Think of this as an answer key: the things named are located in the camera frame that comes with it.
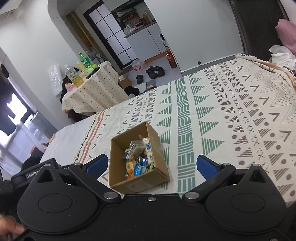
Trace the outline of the person's left hand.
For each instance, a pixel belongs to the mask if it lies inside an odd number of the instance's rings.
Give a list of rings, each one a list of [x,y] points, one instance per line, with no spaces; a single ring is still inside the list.
[[[12,235],[19,236],[24,231],[24,227],[13,219],[6,216],[1,218],[1,238],[3,240],[9,240]]]

